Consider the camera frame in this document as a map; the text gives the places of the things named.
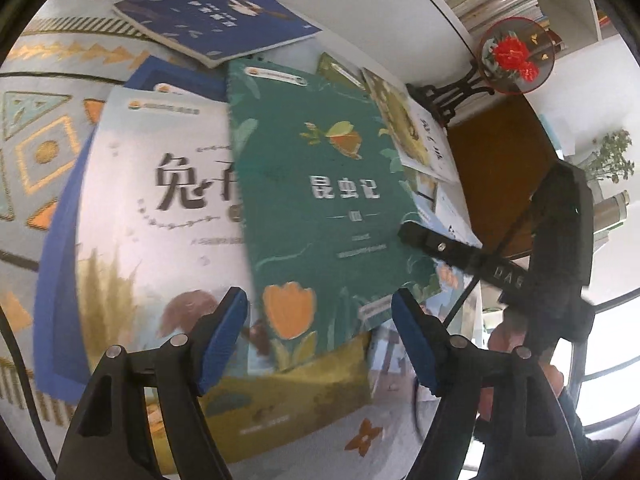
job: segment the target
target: blue book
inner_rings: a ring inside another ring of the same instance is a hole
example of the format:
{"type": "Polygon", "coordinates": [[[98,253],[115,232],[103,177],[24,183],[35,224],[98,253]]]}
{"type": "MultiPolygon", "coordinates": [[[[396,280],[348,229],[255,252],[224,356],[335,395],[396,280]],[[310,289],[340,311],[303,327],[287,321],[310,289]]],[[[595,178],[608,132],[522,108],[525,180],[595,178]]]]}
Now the blue book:
{"type": "Polygon", "coordinates": [[[226,102],[226,83],[223,77],[204,75],[168,61],[149,56],[124,83],[124,88],[197,94],[212,101],[226,102]]]}
{"type": "Polygon", "coordinates": [[[276,0],[124,0],[114,10],[150,38],[210,68],[321,30],[276,0]]]}
{"type": "Polygon", "coordinates": [[[33,305],[36,386],[75,404],[91,377],[76,296],[76,220],[80,190],[94,134],[86,140],[58,200],[40,258],[33,305]]]}

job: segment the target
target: brown wooden panel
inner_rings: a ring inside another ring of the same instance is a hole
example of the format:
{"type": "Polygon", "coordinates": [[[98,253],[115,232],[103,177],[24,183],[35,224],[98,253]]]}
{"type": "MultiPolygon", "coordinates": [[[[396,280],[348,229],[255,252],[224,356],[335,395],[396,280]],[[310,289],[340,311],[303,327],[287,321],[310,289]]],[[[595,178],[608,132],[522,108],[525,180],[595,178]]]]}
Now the brown wooden panel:
{"type": "MultiPolygon", "coordinates": [[[[528,101],[510,96],[449,130],[472,228],[493,250],[529,205],[538,184],[558,160],[528,101]]],[[[530,224],[513,238],[504,256],[531,248],[530,224]]]]}

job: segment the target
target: printed label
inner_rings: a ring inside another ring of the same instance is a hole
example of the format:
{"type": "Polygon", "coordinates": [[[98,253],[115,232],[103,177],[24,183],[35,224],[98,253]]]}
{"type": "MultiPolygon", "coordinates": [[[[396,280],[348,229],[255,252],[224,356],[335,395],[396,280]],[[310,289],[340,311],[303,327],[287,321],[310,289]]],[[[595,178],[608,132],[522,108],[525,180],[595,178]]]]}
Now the printed label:
{"type": "Polygon", "coordinates": [[[200,110],[197,108],[187,108],[184,106],[175,106],[168,103],[159,102],[142,102],[137,99],[129,101],[129,110],[154,110],[158,112],[173,112],[178,114],[199,115],[200,110]]]}
{"type": "Polygon", "coordinates": [[[358,309],[358,319],[362,321],[366,321],[370,317],[374,317],[385,310],[391,308],[391,298],[392,294],[385,296],[381,300],[374,301],[373,303],[369,303],[368,305],[361,306],[358,309]]]}
{"type": "Polygon", "coordinates": [[[176,95],[190,95],[200,97],[193,92],[189,92],[188,90],[183,90],[182,88],[178,88],[177,86],[169,85],[169,83],[158,83],[154,86],[154,92],[160,92],[162,94],[176,94],[176,95]]]}
{"type": "Polygon", "coordinates": [[[360,88],[361,90],[364,90],[364,85],[358,81],[356,78],[354,78],[353,75],[351,75],[349,72],[347,72],[345,69],[343,69],[340,65],[338,65],[337,63],[331,63],[331,67],[338,72],[339,74],[341,74],[343,77],[347,78],[349,81],[351,81],[354,85],[356,85],[358,88],[360,88]]]}
{"type": "Polygon", "coordinates": [[[277,70],[268,70],[266,68],[258,68],[257,66],[248,66],[244,69],[244,73],[251,77],[260,77],[263,79],[274,79],[284,83],[291,83],[298,86],[306,86],[308,83],[303,77],[287,74],[286,72],[278,72],[277,70]]]}

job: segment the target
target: white cabinet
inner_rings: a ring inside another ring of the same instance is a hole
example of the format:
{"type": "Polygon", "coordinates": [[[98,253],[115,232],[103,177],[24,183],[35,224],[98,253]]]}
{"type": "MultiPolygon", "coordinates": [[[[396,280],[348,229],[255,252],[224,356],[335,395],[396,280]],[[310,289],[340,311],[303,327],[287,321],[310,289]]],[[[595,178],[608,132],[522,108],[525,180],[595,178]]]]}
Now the white cabinet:
{"type": "Polygon", "coordinates": [[[551,29],[558,33],[567,45],[559,57],[617,34],[612,25],[600,30],[593,0],[538,1],[540,8],[549,18],[551,29]]]}

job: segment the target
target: white wall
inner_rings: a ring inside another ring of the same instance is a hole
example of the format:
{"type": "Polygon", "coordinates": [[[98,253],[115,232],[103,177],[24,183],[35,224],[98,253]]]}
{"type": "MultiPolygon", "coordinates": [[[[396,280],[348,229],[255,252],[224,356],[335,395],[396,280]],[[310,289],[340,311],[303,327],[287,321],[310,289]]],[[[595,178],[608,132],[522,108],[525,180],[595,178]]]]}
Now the white wall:
{"type": "Polygon", "coordinates": [[[610,300],[640,286],[640,67],[625,42],[614,36],[558,60],[549,80],[527,95],[538,114],[544,114],[559,136],[575,139],[576,153],[589,153],[594,137],[618,128],[634,141],[626,158],[638,171],[627,181],[601,182],[608,198],[624,189],[631,206],[626,223],[609,235],[609,242],[593,257],[591,286],[585,298],[610,300]]]}
{"type": "MultiPolygon", "coordinates": [[[[575,139],[577,154],[589,153],[594,137],[625,128],[635,141],[626,157],[640,162],[640,66],[620,36],[562,57],[527,98],[558,136],[575,139]]],[[[605,198],[627,189],[632,202],[640,200],[640,164],[629,181],[601,186],[605,198]]]]}

